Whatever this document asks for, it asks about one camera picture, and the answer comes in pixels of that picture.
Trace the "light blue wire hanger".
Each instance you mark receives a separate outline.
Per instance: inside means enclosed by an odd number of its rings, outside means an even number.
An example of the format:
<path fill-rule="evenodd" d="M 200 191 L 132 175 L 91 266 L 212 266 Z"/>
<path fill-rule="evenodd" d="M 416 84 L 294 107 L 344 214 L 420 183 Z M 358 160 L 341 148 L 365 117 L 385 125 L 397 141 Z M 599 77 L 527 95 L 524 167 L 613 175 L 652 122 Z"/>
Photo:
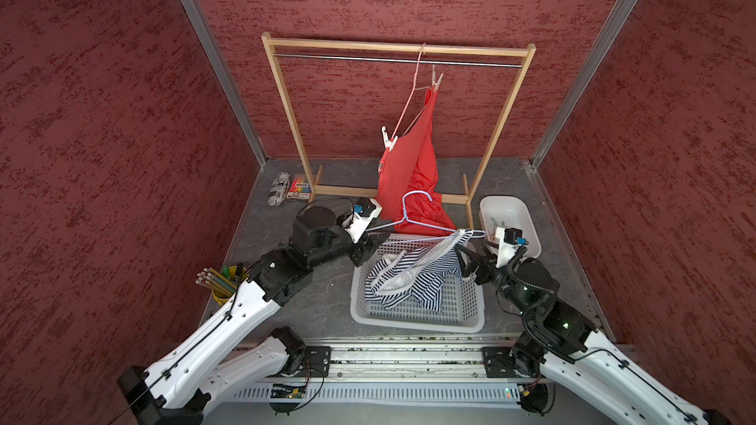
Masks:
<path fill-rule="evenodd" d="M 458 231 L 469 231 L 472 239 L 484 239 L 483 230 L 473 226 L 458 228 L 442 207 L 442 197 L 423 190 L 407 192 L 401 200 L 400 213 L 387 224 L 369 228 L 368 232 L 393 229 L 401 234 L 422 235 L 428 238 L 451 236 Z"/>

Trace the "blue white striped tank top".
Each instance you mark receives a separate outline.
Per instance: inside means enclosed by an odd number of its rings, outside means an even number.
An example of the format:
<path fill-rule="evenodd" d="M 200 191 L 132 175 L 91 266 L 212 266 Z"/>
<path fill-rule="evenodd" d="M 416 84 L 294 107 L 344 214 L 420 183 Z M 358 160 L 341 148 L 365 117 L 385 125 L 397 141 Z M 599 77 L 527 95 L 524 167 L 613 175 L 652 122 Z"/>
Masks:
<path fill-rule="evenodd" d="M 458 230 L 433 245 L 383 255 L 365 279 L 365 300 L 388 310 L 411 300 L 438 313 L 446 281 L 463 278 L 456 249 L 465 247 L 473 234 L 472 230 Z"/>

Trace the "red tank top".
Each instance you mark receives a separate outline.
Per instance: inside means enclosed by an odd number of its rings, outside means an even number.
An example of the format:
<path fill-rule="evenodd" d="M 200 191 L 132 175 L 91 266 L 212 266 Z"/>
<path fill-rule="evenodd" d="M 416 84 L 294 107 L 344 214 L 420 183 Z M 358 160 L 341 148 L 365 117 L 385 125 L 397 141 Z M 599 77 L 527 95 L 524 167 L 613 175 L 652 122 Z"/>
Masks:
<path fill-rule="evenodd" d="M 438 92 L 425 93 L 424 106 L 411 130 L 399 137 L 393 151 L 385 151 L 379 165 L 377 202 L 381 218 L 393 220 L 400 213 L 402 197 L 409 191 L 436 193 L 439 180 L 432 143 L 432 123 Z"/>

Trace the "white clothespin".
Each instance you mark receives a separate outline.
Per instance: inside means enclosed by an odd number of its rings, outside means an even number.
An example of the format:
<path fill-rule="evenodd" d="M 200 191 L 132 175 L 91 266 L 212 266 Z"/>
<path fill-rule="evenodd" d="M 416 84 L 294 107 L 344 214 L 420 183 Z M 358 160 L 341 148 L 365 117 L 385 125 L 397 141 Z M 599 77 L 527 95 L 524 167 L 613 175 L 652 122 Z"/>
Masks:
<path fill-rule="evenodd" d="M 381 127 L 381 136 L 383 139 L 383 145 L 384 145 L 385 150 L 388 152 L 393 151 L 399 137 L 398 136 L 389 137 L 387 128 L 385 126 Z"/>

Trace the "pink wire hanger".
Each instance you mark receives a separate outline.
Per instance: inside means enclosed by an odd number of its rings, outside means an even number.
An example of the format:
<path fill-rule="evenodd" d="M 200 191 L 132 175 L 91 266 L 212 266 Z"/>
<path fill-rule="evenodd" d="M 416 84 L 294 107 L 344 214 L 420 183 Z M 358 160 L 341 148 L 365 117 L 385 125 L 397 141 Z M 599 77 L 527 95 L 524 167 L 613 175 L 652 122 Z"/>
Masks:
<path fill-rule="evenodd" d="M 419 66 L 421 66 L 421 58 L 423 56 L 423 53 L 425 51 L 425 47 L 427 47 L 427 43 L 424 42 L 421 45 L 421 49 L 419 49 L 419 54 L 417 55 L 417 60 L 415 61 L 415 72 L 413 72 L 413 84 L 411 84 L 411 90 L 409 91 L 408 98 L 405 102 L 405 105 L 403 107 L 403 110 L 399 116 L 399 119 L 394 127 L 394 130 L 391 134 L 391 137 L 398 136 L 399 129 L 403 123 L 403 120 L 405 118 L 405 115 L 407 114 L 407 111 L 409 109 L 409 105 L 411 103 L 411 100 L 413 99 L 413 96 L 415 95 L 415 91 L 417 90 L 417 76 L 419 76 Z"/>

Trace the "wooden clothespin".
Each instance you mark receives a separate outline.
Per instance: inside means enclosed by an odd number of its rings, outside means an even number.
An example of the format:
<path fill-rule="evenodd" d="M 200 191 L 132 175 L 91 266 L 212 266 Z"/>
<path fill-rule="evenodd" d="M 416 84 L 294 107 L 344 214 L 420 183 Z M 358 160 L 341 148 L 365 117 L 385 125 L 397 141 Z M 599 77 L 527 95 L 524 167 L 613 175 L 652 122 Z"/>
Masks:
<path fill-rule="evenodd" d="M 443 80 L 443 77 L 444 77 L 444 74 L 443 73 L 438 74 L 437 71 L 436 71 L 436 66 L 433 65 L 432 66 L 431 86 L 430 86 L 431 90 L 434 90 L 435 92 L 438 91 L 438 89 L 440 87 L 440 84 L 441 84 L 441 82 Z"/>

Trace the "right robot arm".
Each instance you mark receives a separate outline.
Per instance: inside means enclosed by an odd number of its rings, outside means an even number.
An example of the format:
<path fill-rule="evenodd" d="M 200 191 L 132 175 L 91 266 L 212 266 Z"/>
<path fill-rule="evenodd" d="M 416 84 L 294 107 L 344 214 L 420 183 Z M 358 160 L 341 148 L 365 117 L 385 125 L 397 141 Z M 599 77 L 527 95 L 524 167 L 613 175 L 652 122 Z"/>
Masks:
<path fill-rule="evenodd" d="M 460 247 L 463 275 L 490 283 L 511 303 L 524 328 L 510 350 L 514 370 L 541 376 L 590 403 L 616 424 L 726 424 L 673 393 L 632 361 L 595 323 L 558 296 L 560 284 L 524 246 Z"/>

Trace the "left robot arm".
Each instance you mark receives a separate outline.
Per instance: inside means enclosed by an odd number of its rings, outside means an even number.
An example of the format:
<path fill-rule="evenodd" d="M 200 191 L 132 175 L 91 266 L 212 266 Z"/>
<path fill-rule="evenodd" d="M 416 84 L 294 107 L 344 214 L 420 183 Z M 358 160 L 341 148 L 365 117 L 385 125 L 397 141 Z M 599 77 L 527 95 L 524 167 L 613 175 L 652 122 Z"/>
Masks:
<path fill-rule="evenodd" d="M 274 375 L 293 375 L 306 346 L 290 328 L 278 328 L 256 348 L 228 354 L 259 325 L 310 285 L 314 270 L 342 257 L 359 266 L 384 236 L 366 230 L 381 214 L 360 198 L 342 216 L 306 206 L 293 222 L 289 243 L 263 255 L 230 300 L 180 346 L 148 367 L 133 366 L 118 380 L 140 424 L 200 424 L 243 387 Z"/>

